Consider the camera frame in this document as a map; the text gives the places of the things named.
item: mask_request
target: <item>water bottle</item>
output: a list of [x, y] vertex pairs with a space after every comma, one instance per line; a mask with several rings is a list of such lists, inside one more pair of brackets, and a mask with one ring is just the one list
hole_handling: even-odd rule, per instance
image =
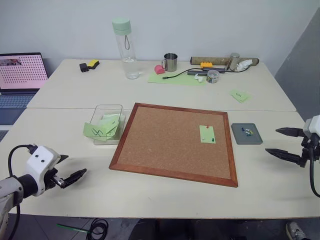
[[117, 17], [112, 20], [113, 31], [121, 55], [125, 76], [128, 79], [136, 79], [140, 73], [132, 42], [130, 20], [123, 17]]

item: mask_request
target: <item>black cable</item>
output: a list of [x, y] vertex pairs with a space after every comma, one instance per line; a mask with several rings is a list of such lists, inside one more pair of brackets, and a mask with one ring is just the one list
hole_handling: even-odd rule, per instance
[[174, 76], [163, 76], [163, 77], [162, 77], [162, 79], [171, 79], [171, 78], [175, 78], [175, 77], [178, 77], [180, 74], [183, 74], [183, 73], [185, 73], [186, 71], [193, 70], [193, 69], [200, 69], [200, 70], [202, 70], [202, 68], [198, 68], [198, 67], [195, 67], [195, 68], [189, 68], [189, 69], [187, 69], [187, 70], [185, 70], [185, 71], [182, 71], [182, 72], [180, 72], [179, 74], [174, 75]]
[[[32, 145], [18, 145], [18, 146], [15, 146], [9, 153], [9, 156], [8, 156], [8, 170], [9, 170], [9, 176], [12, 177], [13, 176], [13, 173], [12, 173], [12, 166], [11, 166], [11, 159], [12, 159], [12, 155], [14, 154], [14, 151], [19, 149], [19, 148], [29, 148], [30, 146]], [[12, 229], [12, 232], [8, 238], [8, 240], [12, 240], [14, 238], [14, 235], [17, 231], [17, 228], [18, 228], [18, 225], [19, 225], [19, 221], [20, 221], [20, 204], [18, 204], [16, 206], [16, 217], [15, 217], [15, 223], [14, 223], [14, 226], [13, 226], [13, 229]]]
[[314, 155], [314, 148], [313, 147], [309, 147], [309, 158], [310, 158], [310, 185], [311, 185], [311, 189], [312, 192], [314, 193], [314, 195], [316, 195], [318, 198], [320, 198], [320, 194], [317, 193], [317, 190], [315, 188], [315, 179], [314, 179], [314, 161], [315, 161], [315, 155]]
[[[219, 73], [222, 73], [222, 74], [223, 74], [223, 73], [242, 73], [242, 72], [248, 70], [249, 68], [250, 68], [250, 66], [248, 66], [245, 70], [242, 70], [242, 71], [218, 71], [218, 72], [219, 72]], [[194, 70], [194, 69], [203, 70], [203, 68], [198, 68], [198, 67], [189, 68], [189, 69], [187, 69], [187, 70], [185, 70], [185, 71], [182, 71], [182, 72], [180, 72], [179, 74], [174, 75], [174, 76], [163, 76], [162, 79], [175, 78], [175, 77], [178, 77], [179, 75], [181, 75], [181, 74], [183, 74], [183, 73], [185, 73], [185, 72], [187, 72], [187, 71], [189, 71], [189, 70]]]
[[[109, 223], [105, 219], [95, 218], [90, 226], [89, 232], [86, 234], [86, 240], [104, 240], [108, 234]], [[99, 238], [94, 238], [93, 234], [101, 235]]]
[[11, 234], [10, 234], [8, 240], [12, 240], [14, 238], [14, 235], [15, 235], [17, 228], [18, 228], [18, 225], [19, 225], [19, 221], [20, 221], [20, 204], [18, 204], [16, 206], [15, 223], [14, 223], [13, 229], [11, 231]]

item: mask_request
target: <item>robotic arm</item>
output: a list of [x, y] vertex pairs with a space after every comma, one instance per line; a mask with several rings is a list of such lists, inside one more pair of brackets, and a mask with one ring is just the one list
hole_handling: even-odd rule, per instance
[[31, 157], [26, 163], [25, 174], [16, 177], [11, 171], [11, 156], [18, 147], [9, 155], [10, 177], [0, 180], [0, 240], [3, 239], [7, 228], [9, 211], [18, 206], [23, 199], [31, 195], [40, 196], [56, 185], [64, 189], [79, 180], [87, 171], [82, 169], [66, 179], [60, 178], [55, 165], [68, 158], [67, 155], [60, 155], [46, 146], [24, 145], [23, 147], [29, 149]]
[[320, 157], [320, 115], [306, 120], [303, 129], [284, 127], [276, 129], [276, 131], [290, 137], [302, 137], [302, 155], [299, 156], [276, 148], [266, 148], [265, 150], [279, 159], [296, 163], [302, 168], [306, 166], [307, 160], [310, 160], [310, 186], [312, 192], [320, 198], [314, 182], [314, 162]]

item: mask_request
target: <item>clear plastic box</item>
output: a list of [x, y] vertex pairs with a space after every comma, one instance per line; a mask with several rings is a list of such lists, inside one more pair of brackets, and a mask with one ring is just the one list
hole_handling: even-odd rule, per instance
[[122, 105], [120, 104], [119, 105], [118, 104], [97, 105], [92, 115], [90, 124], [98, 125], [99, 121], [103, 118], [104, 115], [113, 115], [113, 114], [119, 115], [118, 117], [119, 124], [115, 131], [115, 134], [106, 141], [93, 139], [94, 145], [117, 145], [119, 143], [122, 133], [124, 132], [126, 120], [130, 114], [130, 111], [123, 111]]

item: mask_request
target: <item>green note on table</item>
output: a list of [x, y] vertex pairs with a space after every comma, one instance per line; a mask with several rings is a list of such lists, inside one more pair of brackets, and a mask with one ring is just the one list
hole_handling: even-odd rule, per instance
[[238, 91], [236, 89], [233, 89], [230, 91], [230, 95], [236, 99], [239, 103], [244, 103], [246, 100], [248, 100], [251, 96], [243, 91]]
[[108, 116], [104, 115], [103, 118], [98, 122], [98, 125], [85, 122], [83, 135], [105, 142], [116, 134], [118, 124], [119, 114], [112, 114]]
[[215, 132], [213, 126], [200, 125], [200, 141], [206, 144], [215, 144]]
[[148, 83], [155, 84], [175, 84], [175, 85], [188, 85], [188, 86], [202, 86], [206, 84], [206, 77], [203, 77], [203, 82], [199, 83], [197, 79], [195, 79], [193, 75], [188, 75], [186, 72], [182, 73], [179, 76], [162, 79], [162, 77], [171, 77], [177, 75], [176, 72], [163, 73], [157, 75], [155, 72], [151, 73], [148, 79]]

